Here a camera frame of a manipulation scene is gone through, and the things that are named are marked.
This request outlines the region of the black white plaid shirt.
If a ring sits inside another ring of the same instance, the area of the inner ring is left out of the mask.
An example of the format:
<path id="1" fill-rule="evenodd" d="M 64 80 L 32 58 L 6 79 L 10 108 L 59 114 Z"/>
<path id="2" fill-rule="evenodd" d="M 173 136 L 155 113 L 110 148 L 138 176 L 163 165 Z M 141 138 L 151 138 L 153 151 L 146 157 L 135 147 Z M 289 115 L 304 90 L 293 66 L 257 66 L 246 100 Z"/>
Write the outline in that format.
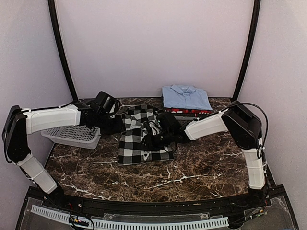
<path id="1" fill-rule="evenodd" d="M 162 130 L 158 124 L 157 115 L 158 108 L 152 105 L 131 106 L 122 113 L 125 130 L 121 134 L 118 146 L 120 166 L 174 159 L 174 153 L 169 145 L 158 150 L 150 148 L 148 135 L 157 135 Z"/>

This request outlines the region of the red black shirt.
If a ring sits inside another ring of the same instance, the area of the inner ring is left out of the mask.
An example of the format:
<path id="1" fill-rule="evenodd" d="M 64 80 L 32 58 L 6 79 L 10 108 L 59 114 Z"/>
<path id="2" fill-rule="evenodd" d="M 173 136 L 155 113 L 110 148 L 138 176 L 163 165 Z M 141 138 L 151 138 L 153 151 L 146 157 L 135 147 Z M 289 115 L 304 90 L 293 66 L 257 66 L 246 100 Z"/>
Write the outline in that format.
<path id="1" fill-rule="evenodd" d="M 188 115 L 208 115 L 211 114 L 212 111 L 210 110 L 194 110 L 194 109 L 178 109 L 178 108 L 165 108 L 166 112 L 171 112 L 175 114 L 188 114 Z"/>

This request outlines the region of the light blue shirt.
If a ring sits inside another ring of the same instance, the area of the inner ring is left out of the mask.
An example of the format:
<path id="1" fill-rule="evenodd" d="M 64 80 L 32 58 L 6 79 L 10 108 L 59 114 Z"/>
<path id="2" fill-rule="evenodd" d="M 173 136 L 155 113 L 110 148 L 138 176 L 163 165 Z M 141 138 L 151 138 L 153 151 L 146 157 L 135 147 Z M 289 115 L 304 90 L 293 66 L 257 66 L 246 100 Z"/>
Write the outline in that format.
<path id="1" fill-rule="evenodd" d="M 163 86 L 162 98 L 165 108 L 212 110 L 207 92 L 192 85 Z"/>

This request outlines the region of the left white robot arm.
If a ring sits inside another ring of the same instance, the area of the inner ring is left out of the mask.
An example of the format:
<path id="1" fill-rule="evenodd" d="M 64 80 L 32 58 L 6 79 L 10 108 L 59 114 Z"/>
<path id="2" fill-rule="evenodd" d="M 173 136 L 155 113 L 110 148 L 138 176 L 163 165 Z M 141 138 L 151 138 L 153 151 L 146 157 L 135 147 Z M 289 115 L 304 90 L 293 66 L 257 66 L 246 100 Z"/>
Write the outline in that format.
<path id="1" fill-rule="evenodd" d="M 123 130 L 120 115 L 121 102 L 100 91 L 95 99 L 83 103 L 72 101 L 65 105 L 22 109 L 18 105 L 10 108 L 2 130 L 2 141 L 6 162 L 17 165 L 46 194 L 57 209 L 63 209 L 68 199 L 60 185 L 32 155 L 27 137 L 33 133 L 58 127 L 87 126 L 99 128 L 107 134 Z"/>

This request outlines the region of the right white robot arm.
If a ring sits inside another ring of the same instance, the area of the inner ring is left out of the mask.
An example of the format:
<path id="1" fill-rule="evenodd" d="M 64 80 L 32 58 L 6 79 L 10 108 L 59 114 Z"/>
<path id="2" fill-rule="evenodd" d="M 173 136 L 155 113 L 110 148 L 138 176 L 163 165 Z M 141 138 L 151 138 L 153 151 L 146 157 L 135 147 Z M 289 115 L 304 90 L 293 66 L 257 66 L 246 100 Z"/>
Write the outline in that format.
<path id="1" fill-rule="evenodd" d="M 248 186 L 251 193 L 245 196 L 245 204 L 255 208 L 263 201 L 262 190 L 266 184 L 263 163 L 265 142 L 268 135 L 268 117 L 258 105 L 233 101 L 226 108 L 182 125 L 170 112 L 157 118 L 159 131 L 155 134 L 150 122 L 144 123 L 147 134 L 140 142 L 142 150 L 158 151 L 174 143 L 188 143 L 202 137 L 227 132 L 242 150 L 248 170 Z"/>

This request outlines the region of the grey plastic basket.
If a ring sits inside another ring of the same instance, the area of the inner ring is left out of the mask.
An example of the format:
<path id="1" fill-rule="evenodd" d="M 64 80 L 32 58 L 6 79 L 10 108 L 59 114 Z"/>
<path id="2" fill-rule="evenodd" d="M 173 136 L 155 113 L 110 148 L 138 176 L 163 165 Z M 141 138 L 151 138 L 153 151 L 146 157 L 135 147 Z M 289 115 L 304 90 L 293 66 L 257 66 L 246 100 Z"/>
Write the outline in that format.
<path id="1" fill-rule="evenodd" d="M 95 149 L 101 137 L 100 129 L 87 126 L 62 126 L 41 131 L 41 135 L 56 144 Z"/>

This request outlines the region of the black front rail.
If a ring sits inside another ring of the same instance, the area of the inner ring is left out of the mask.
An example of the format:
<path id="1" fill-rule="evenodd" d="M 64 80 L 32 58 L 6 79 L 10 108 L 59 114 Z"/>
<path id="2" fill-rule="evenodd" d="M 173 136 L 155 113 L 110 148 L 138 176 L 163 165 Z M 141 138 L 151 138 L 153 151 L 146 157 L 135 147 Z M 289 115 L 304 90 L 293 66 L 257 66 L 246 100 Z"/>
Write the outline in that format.
<path id="1" fill-rule="evenodd" d="M 215 198 L 188 202 L 166 203 L 138 203 L 106 201 L 100 199 L 82 198 L 72 195 L 64 195 L 67 209 L 73 213 L 82 213 L 89 216 L 101 217 L 104 214 L 124 215 L 184 215 L 209 213 L 210 215 L 237 215 L 245 210 L 271 205 L 270 199 L 278 195 L 284 195 L 282 185 L 273 186 L 268 190 L 269 198 L 257 199 L 250 194 L 242 194 L 231 197 Z"/>

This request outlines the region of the left black frame post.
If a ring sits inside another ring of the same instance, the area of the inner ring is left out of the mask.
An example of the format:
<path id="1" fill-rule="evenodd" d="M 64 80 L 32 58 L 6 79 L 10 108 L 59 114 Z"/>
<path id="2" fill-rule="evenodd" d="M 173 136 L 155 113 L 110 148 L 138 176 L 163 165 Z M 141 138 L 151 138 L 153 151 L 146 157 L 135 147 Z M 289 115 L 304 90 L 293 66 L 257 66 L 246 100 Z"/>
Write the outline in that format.
<path id="1" fill-rule="evenodd" d="M 51 19 L 53 34 L 60 58 L 60 62 L 62 65 L 62 69 L 64 72 L 65 80 L 67 83 L 67 86 L 69 88 L 71 97 L 73 100 L 78 100 L 77 92 L 73 83 L 73 79 L 70 73 L 69 65 L 66 59 L 66 54 L 63 46 L 63 41 L 60 34 L 60 28 L 59 28 L 59 22 L 57 17 L 57 10 L 56 10 L 56 2 L 54 0 L 48 0 L 48 8 L 49 8 L 49 15 Z"/>

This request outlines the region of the black frame post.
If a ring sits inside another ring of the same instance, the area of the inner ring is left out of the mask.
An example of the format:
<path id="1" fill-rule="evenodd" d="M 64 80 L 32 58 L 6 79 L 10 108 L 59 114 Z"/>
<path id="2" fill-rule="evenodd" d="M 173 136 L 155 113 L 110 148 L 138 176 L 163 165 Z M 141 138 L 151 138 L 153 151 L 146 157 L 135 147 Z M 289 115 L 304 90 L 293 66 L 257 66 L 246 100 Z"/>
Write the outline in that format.
<path id="1" fill-rule="evenodd" d="M 248 39 L 246 43 L 243 60 L 242 60 L 242 65 L 241 65 L 238 79 L 236 82 L 235 90 L 232 96 L 233 101 L 239 98 L 239 95 L 240 95 L 240 92 L 243 86 L 243 82 L 245 79 L 245 75 L 248 69 L 248 64 L 249 64 L 250 56 L 252 53 L 252 48 L 253 48 L 257 25 L 258 25 L 260 5 L 261 5 L 261 0 L 254 0 L 252 16 L 251 16 L 251 21 L 250 21 L 250 28 L 249 28 L 249 33 L 248 33 Z"/>
<path id="2" fill-rule="evenodd" d="M 51 19 L 53 34 L 60 58 L 60 62 L 62 65 L 62 69 L 64 72 L 65 80 L 67 83 L 67 86 L 69 88 L 71 97 L 73 100 L 78 100 L 77 92 L 73 83 L 73 79 L 70 73 L 69 65 L 66 59 L 66 54 L 63 46 L 63 41 L 60 34 L 60 28 L 59 28 L 59 22 L 57 17 L 57 10 L 56 10 L 56 2 L 54 0 L 48 0 L 48 8 L 49 8 L 49 15 Z"/>

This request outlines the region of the right black frame post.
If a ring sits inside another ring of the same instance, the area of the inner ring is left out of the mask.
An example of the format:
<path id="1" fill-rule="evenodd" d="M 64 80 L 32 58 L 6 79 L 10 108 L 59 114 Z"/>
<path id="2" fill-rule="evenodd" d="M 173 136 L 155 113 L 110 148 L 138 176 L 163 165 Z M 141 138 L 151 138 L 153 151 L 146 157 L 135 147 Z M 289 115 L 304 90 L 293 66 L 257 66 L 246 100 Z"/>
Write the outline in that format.
<path id="1" fill-rule="evenodd" d="M 252 16 L 251 16 L 251 21 L 250 21 L 250 28 L 249 28 L 249 33 L 248 33 L 248 39 L 246 43 L 243 60 L 242 60 L 242 65 L 241 65 L 238 79 L 236 82 L 235 90 L 232 96 L 233 101 L 239 98 L 239 95 L 240 95 L 240 92 L 243 86 L 243 82 L 245 79 L 245 75 L 248 69 L 248 64 L 249 64 L 250 56 L 252 53 L 252 48 L 253 48 L 257 25 L 258 25 L 260 5 L 261 5 L 261 0 L 254 0 Z"/>

